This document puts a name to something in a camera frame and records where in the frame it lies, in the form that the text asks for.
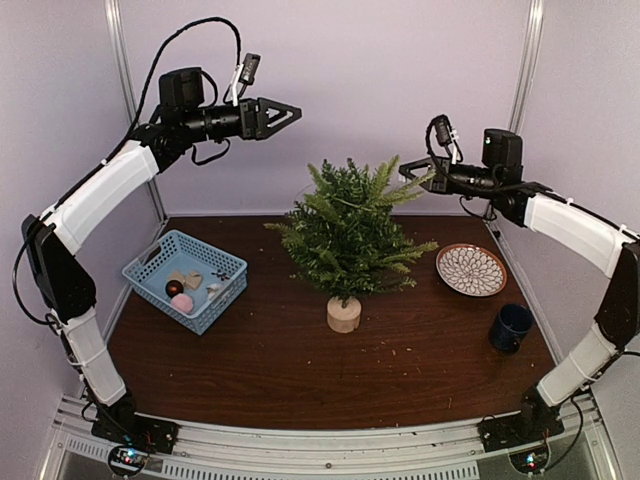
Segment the small green christmas tree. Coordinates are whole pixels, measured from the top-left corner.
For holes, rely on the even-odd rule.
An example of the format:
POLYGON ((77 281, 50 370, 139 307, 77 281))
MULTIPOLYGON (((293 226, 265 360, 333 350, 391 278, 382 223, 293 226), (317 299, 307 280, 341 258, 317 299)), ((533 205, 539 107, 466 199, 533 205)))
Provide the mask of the small green christmas tree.
POLYGON ((399 161, 394 156, 374 169, 351 158, 344 166, 328 160, 308 166, 314 191, 296 201, 283 221, 264 225, 281 236, 297 278, 344 301, 417 284, 410 266, 439 245, 415 242, 392 218, 396 206, 422 195, 391 185, 399 161))

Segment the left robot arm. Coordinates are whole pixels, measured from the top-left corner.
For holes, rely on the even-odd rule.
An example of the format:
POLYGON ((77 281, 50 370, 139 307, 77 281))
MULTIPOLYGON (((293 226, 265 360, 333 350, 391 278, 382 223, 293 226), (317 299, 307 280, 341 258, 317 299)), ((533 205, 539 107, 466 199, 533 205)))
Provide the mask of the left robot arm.
POLYGON ((117 372, 96 320, 96 287, 76 258, 86 238, 139 186, 166 171, 196 144, 232 137, 264 140, 299 120, 300 108, 271 99, 206 105, 199 67, 159 79, 159 104, 147 124, 134 124, 112 157, 41 216, 22 224, 22 251, 49 311, 44 324, 61 337, 71 365, 98 408, 95 426, 123 444, 144 433, 132 394, 117 372))

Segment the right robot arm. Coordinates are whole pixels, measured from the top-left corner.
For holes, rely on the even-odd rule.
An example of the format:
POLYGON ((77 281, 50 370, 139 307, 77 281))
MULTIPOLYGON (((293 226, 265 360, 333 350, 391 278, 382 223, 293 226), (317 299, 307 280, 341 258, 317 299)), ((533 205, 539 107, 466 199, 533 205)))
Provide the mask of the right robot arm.
POLYGON ((485 130, 481 166, 461 160, 444 117, 428 125, 425 144, 425 158, 400 166, 403 177, 420 178, 431 193, 488 200, 505 219, 559 242, 609 281, 589 332, 523 395, 520 412, 504 420, 519 440, 533 441, 551 430, 560 405, 627 354, 638 336, 639 236, 547 186, 523 181, 523 140, 513 132, 485 130))

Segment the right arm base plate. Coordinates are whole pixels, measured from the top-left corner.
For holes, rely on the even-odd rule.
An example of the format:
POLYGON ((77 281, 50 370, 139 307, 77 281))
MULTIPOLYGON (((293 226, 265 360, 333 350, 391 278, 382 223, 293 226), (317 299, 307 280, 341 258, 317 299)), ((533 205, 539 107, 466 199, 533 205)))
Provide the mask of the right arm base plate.
POLYGON ((522 412, 487 416, 477 424, 477 429, 486 453, 542 442, 565 431, 563 422, 555 414, 534 421, 522 412))

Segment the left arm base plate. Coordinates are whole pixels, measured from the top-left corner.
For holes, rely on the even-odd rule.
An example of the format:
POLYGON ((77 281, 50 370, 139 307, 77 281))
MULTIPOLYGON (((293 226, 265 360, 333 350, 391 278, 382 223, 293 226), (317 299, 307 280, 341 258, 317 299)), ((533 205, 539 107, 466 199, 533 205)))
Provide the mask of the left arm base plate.
POLYGON ((132 446, 148 453, 171 454, 177 440, 179 426, 167 420, 125 412, 98 412, 91 427, 95 437, 132 446))

